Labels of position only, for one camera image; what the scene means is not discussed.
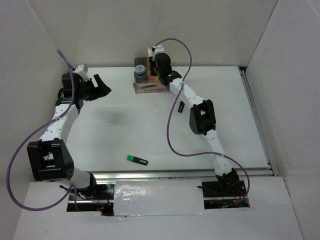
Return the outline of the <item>blue tape roll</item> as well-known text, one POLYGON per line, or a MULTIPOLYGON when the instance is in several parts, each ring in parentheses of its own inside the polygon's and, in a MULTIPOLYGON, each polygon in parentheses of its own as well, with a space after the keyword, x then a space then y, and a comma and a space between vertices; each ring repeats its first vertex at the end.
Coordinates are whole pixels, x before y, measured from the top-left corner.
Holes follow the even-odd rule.
POLYGON ((134 76, 135 77, 143 77, 147 73, 146 66, 143 64, 138 64, 134 67, 134 76))

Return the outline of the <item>clear red pen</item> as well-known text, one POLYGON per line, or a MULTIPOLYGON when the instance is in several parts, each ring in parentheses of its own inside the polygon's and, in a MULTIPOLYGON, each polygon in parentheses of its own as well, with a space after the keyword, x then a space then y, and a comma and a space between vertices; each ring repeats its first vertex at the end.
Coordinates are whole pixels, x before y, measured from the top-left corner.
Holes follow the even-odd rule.
POLYGON ((147 88, 155 88, 155 87, 159 87, 158 84, 150 84, 150 85, 145 85, 145 86, 141 86, 141 89, 147 89, 147 88))

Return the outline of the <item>red gel pen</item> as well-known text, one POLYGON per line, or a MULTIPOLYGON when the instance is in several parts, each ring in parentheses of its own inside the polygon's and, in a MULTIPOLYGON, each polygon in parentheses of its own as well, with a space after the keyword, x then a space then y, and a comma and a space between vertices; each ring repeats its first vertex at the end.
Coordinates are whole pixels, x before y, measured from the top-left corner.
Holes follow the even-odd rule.
POLYGON ((169 92, 169 90, 167 88, 144 88, 143 89, 143 92, 144 93, 166 93, 166 92, 169 92))

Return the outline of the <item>yellow black highlighter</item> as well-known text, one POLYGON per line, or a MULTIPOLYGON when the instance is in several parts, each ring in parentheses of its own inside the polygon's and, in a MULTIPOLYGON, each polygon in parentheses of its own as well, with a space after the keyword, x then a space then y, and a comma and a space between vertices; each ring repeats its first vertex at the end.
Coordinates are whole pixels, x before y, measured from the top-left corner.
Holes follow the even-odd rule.
POLYGON ((185 108, 185 103, 183 102, 183 101, 181 101, 180 103, 179 103, 179 107, 178 107, 178 112, 179 113, 182 113, 183 112, 183 110, 184 110, 184 108, 185 108))

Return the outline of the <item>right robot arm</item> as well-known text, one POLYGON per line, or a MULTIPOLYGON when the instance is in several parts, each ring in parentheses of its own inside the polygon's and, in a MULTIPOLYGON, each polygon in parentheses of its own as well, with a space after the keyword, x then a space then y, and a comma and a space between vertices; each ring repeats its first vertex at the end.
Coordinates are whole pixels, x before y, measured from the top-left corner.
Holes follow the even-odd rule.
POLYGON ((202 137, 210 147, 210 151, 203 154, 214 155, 213 168, 219 182, 218 190, 223 196, 230 196, 240 179, 231 161, 225 156, 225 151, 219 141, 213 102, 200 97, 184 83, 182 76, 172 69, 171 59, 166 53, 151 53, 148 59, 151 74, 158 76, 161 84, 189 108, 191 131, 202 137))

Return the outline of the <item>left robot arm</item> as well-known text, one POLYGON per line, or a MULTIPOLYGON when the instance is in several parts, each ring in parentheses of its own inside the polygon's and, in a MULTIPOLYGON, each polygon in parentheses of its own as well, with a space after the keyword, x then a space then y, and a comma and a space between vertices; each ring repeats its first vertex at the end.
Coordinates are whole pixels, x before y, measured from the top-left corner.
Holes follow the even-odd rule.
POLYGON ((96 179, 92 173, 75 167, 66 142, 84 102, 105 97, 112 90, 98 74, 85 81, 78 73, 66 73, 61 80, 63 87, 55 102, 53 123, 38 141, 27 145, 32 174, 36 181, 74 185, 86 199, 92 200, 99 193, 96 179))

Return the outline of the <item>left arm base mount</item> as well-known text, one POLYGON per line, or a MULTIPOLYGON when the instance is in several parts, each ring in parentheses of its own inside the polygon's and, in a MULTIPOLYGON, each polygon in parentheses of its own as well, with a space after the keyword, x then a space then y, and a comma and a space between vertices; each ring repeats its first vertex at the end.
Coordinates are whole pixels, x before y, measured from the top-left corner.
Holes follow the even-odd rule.
POLYGON ((102 216, 114 216, 115 184, 98 184, 91 173, 89 186, 72 189, 69 193, 67 212, 100 212, 102 216))

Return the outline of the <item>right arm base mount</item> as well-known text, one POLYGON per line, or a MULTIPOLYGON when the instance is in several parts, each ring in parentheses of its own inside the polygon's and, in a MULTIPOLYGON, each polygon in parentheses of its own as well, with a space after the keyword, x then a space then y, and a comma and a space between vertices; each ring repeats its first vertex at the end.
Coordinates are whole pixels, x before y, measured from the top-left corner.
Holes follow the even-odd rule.
POLYGON ((242 200, 247 192, 243 179, 229 190, 223 189, 217 180, 202 181, 197 188, 202 191, 205 210, 250 207, 247 199, 242 200))

